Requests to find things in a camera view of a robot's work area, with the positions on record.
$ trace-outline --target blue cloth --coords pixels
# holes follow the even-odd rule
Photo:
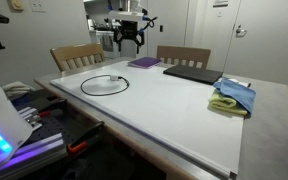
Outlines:
[[[241,107],[247,110],[249,114],[252,114],[256,95],[254,90],[228,79],[222,79],[221,82],[216,82],[213,86],[223,96],[235,99]]]

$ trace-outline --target purple notebook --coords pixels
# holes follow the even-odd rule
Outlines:
[[[148,69],[148,68],[151,68],[152,66],[155,66],[161,62],[162,61],[159,59],[144,57],[141,59],[131,61],[128,63],[128,65],[133,66],[133,67]]]

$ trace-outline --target yellow cloth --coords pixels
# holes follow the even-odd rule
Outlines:
[[[246,110],[237,106],[235,99],[224,97],[217,90],[214,91],[212,97],[208,101],[212,108],[239,115],[247,114]]]

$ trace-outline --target chair backrest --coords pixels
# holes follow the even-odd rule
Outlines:
[[[211,50],[190,47],[158,46],[157,59],[164,63],[180,64],[185,66],[206,69]]]
[[[101,44],[66,46],[53,48],[50,51],[60,71],[88,66],[105,60]]]

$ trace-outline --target table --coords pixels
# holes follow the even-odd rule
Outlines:
[[[94,121],[104,121],[107,130],[134,149],[138,154],[167,173],[168,179],[221,179],[218,175],[192,164],[160,144],[126,127],[111,117],[90,107],[72,95],[57,89],[53,79],[103,67],[132,58],[118,58],[100,64],[46,75],[35,82],[67,101],[81,114]],[[224,75],[250,82],[257,93],[254,113],[244,121],[237,179],[288,179],[288,86]]]

